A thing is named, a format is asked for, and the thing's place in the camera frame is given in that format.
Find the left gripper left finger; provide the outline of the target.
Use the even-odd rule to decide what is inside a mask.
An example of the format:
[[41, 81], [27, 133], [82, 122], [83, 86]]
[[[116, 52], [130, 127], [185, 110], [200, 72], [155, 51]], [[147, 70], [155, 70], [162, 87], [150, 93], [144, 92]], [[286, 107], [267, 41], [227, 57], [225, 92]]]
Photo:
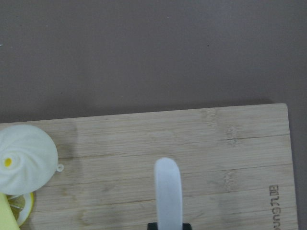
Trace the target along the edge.
[[150, 222], [147, 224], [147, 230], [158, 230], [157, 222]]

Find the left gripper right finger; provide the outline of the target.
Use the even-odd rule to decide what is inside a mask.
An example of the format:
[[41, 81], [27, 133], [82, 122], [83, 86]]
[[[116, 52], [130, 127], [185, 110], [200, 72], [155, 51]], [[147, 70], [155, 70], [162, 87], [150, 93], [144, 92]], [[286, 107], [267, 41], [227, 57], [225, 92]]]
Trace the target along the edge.
[[190, 223], [183, 223], [182, 225], [183, 230], [192, 230], [192, 226]]

